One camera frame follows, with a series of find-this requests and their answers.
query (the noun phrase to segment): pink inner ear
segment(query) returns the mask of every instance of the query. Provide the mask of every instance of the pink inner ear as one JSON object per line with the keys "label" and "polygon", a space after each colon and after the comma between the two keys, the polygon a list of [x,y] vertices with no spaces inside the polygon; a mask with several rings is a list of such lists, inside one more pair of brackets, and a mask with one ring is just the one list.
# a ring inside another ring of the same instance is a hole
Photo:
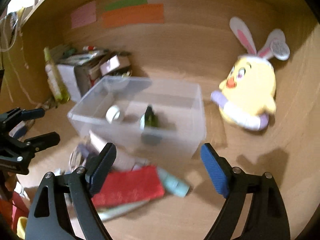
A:
{"label": "pink inner ear", "polygon": [[270,47],[265,48],[265,50],[261,51],[261,52],[258,54],[258,56],[259,56],[259,57],[264,57],[266,54],[269,53],[269,51],[270,51]]}
{"label": "pink inner ear", "polygon": [[249,53],[255,54],[254,49],[252,48],[250,42],[248,41],[244,33],[241,30],[238,30],[237,32],[238,32],[239,40],[241,41],[242,45],[247,49]]}

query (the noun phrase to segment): white cord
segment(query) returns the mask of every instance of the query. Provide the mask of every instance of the white cord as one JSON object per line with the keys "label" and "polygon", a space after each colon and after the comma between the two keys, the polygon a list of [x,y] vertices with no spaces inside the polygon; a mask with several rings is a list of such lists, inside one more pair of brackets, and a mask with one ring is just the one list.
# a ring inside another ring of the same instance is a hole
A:
{"label": "white cord", "polygon": [[3,77],[3,80],[4,80],[4,82],[5,82],[6,86],[7,86],[10,100],[11,100],[11,102],[13,103],[13,98],[12,98],[12,94],[11,94],[10,87],[9,87],[8,82],[7,82],[7,79],[6,79],[5,77]]}
{"label": "white cord", "polygon": [[22,38],[22,31],[21,31],[21,28],[19,27],[18,28],[18,32],[19,32],[19,36],[21,37],[21,51],[22,51],[22,56],[23,56],[23,60],[24,60],[24,66],[26,67],[26,69],[29,69],[29,65],[26,61],[26,58],[24,57],[24,50],[23,50],[23,38]]}
{"label": "white cord", "polygon": [[[4,36],[6,46],[8,47],[8,46],[9,46],[8,39],[7,39],[7,36],[6,36],[5,32],[4,32],[4,31],[5,31],[5,21],[6,21],[6,19],[7,19],[7,16],[4,17],[4,24],[3,24],[2,35]],[[21,82],[19,73],[17,72],[16,68],[14,67],[14,65],[13,65],[13,63],[12,63],[12,60],[11,60],[11,57],[10,57],[10,54],[9,54],[9,50],[12,48],[13,44],[14,44],[15,41],[16,41],[17,34],[18,34],[18,26],[16,26],[16,28],[15,28],[14,38],[13,38],[13,42],[12,42],[12,45],[10,46],[10,48],[8,48],[8,49],[1,49],[1,44],[0,44],[0,52],[8,52],[9,61],[10,61],[10,63],[11,63],[11,66],[12,66],[12,68],[13,68],[14,73],[15,73],[16,76],[17,76],[17,79],[18,79],[18,82],[19,82],[19,86],[20,86],[22,92],[26,95],[26,97],[27,97],[27,99],[29,100],[29,103],[30,103],[30,104],[37,106],[37,105],[39,105],[39,104],[41,104],[41,103],[37,103],[37,102],[33,101],[33,100],[30,98],[27,90],[26,90],[26,89],[24,88],[24,86],[22,85],[22,82]]]}
{"label": "white cord", "polygon": [[[3,24],[3,31],[2,31],[2,34],[5,36],[7,46],[9,46],[9,44],[8,44],[8,40],[7,40],[7,36],[5,35],[5,32],[4,32],[4,28],[5,28],[5,21],[7,20],[7,16],[5,16],[3,19],[4,19],[4,24]],[[14,43],[16,42],[17,34],[18,34],[18,23],[16,23],[16,25],[17,25],[17,26],[16,26],[16,28],[15,28],[15,30],[14,30],[13,42],[12,42],[12,44],[11,44],[10,48],[2,49],[2,48],[0,47],[0,52],[7,52],[7,51],[9,51],[9,50],[12,48],[12,46],[14,45]]]}

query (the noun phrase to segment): metal screw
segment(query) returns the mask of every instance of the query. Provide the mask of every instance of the metal screw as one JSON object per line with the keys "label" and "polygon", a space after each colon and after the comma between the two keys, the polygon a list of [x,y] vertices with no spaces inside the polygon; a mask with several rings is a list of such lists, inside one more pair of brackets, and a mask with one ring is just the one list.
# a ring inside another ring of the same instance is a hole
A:
{"label": "metal screw", "polygon": [[84,173],[84,171],[85,171],[84,167],[77,168],[77,173]]}
{"label": "metal screw", "polygon": [[271,179],[272,178],[272,174],[270,172],[266,172],[264,174],[268,179]]}
{"label": "metal screw", "polygon": [[241,173],[241,169],[239,168],[239,167],[233,167],[232,168],[232,171],[234,172],[234,173],[236,173],[236,174],[239,174],[239,173]]}
{"label": "metal screw", "polygon": [[45,177],[46,179],[48,179],[48,178],[51,178],[52,175],[53,175],[53,172],[52,172],[52,171],[49,171],[49,172],[47,172],[47,173],[45,174],[44,177]]}

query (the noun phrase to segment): white ear tag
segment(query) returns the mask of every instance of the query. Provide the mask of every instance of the white ear tag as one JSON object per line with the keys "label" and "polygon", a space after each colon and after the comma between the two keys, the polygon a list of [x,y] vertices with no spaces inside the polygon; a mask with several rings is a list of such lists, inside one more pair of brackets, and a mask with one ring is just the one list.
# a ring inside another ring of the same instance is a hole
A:
{"label": "white ear tag", "polygon": [[278,39],[274,39],[270,43],[270,50],[272,54],[279,60],[287,60],[290,55],[288,45]]}

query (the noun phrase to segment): bunny ears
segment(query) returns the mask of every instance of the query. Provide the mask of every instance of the bunny ears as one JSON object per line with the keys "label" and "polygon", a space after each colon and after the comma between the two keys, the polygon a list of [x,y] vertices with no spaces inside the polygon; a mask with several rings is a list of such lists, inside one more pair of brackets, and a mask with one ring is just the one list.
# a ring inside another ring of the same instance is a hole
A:
{"label": "bunny ears", "polygon": [[230,19],[230,28],[250,55],[265,60],[269,60],[273,57],[276,57],[279,60],[287,60],[289,58],[290,50],[285,43],[285,36],[282,30],[274,29],[269,34],[266,44],[257,52],[251,33],[247,25],[245,25],[241,19],[232,17]]}

